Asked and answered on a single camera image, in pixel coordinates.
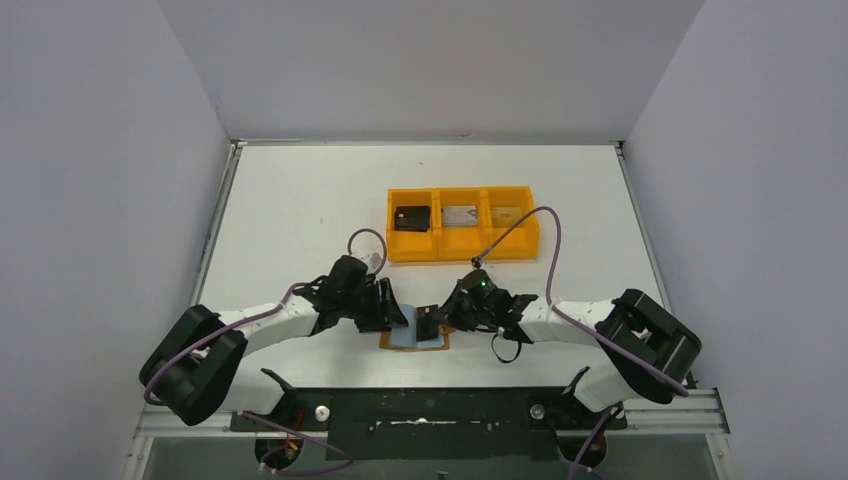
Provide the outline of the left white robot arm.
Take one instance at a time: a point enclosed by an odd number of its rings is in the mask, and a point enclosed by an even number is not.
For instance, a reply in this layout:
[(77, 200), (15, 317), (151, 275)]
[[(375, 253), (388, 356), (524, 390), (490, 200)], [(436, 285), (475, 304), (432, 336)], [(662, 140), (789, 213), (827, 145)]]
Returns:
[(143, 398), (188, 426), (220, 410), (248, 411), (284, 426), (296, 411), (289, 387), (276, 372), (244, 366), (244, 360), (284, 341), (316, 336), (343, 319), (361, 333), (408, 324), (389, 279), (351, 255), (341, 256), (325, 275), (294, 283), (276, 302), (223, 312), (193, 305), (141, 367)]

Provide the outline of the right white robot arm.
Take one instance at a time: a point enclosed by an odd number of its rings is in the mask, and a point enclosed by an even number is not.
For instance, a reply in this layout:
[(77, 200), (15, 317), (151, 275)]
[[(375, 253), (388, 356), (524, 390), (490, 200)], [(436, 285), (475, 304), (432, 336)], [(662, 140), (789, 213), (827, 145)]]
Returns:
[(456, 330), (486, 329), (519, 345), (561, 342), (603, 351), (605, 361), (589, 367), (562, 400), (564, 417), (578, 427), (625, 400), (668, 404), (686, 395), (683, 382), (703, 349), (691, 329), (641, 290), (555, 301), (512, 294), (483, 269), (457, 281), (436, 317)]

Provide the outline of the tan leather card holder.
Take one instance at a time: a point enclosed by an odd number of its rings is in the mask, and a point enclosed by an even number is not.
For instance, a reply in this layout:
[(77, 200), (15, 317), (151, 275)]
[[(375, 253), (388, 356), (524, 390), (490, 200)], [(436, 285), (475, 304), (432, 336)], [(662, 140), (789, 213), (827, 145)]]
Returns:
[(380, 349), (399, 352), (429, 352), (450, 349), (450, 332), (448, 330), (441, 329), (435, 339), (419, 341), (416, 330), (416, 308), (412, 305), (401, 304), (400, 311), (408, 324), (393, 327), (390, 331), (383, 331), (378, 345)]

